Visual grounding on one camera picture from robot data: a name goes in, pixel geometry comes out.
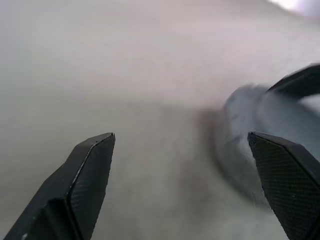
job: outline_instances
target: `concrete floor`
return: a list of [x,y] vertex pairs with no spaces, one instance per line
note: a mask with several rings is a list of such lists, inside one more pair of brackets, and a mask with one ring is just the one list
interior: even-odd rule
[[11,0],[0,19],[0,238],[77,143],[115,132],[92,239],[287,239],[207,136],[239,86],[319,62],[319,25],[262,0]]

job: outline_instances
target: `gray object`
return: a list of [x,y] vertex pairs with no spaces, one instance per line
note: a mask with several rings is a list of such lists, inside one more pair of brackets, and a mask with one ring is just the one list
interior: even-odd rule
[[269,206],[249,147],[249,132],[260,132],[303,145],[320,160],[320,116],[303,97],[320,92],[320,66],[313,65],[268,89],[245,86],[226,101],[215,135],[219,164],[230,182],[260,206]]

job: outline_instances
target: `white surface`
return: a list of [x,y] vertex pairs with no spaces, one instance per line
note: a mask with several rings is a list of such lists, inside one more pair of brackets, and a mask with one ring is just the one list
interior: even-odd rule
[[92,239],[286,239],[210,163],[202,109],[318,62],[318,25],[259,0],[5,0],[0,19],[0,236],[115,132]]

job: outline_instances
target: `black plastic object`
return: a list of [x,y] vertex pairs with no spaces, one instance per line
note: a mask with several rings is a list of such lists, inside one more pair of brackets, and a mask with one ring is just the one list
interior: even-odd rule
[[320,239],[320,163],[300,144],[249,133],[262,188],[290,240]]
[[278,81],[269,91],[301,99],[320,94],[320,64],[314,64]]
[[44,181],[4,240],[89,240],[108,184],[113,133],[75,146]]

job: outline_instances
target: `blurry object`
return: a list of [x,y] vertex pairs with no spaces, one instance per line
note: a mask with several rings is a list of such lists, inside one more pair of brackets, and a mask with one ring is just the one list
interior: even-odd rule
[[75,146],[36,192],[4,240],[89,240],[106,195],[115,136]]
[[302,145],[249,133],[264,194],[290,240],[320,237],[320,162]]
[[302,16],[320,16],[319,0],[269,0],[269,2]]
[[226,178],[249,199],[269,206],[247,141],[259,132],[301,144],[320,160],[320,116],[300,103],[320,93],[320,65],[284,77],[270,89],[245,86],[226,101],[215,131],[216,153]]

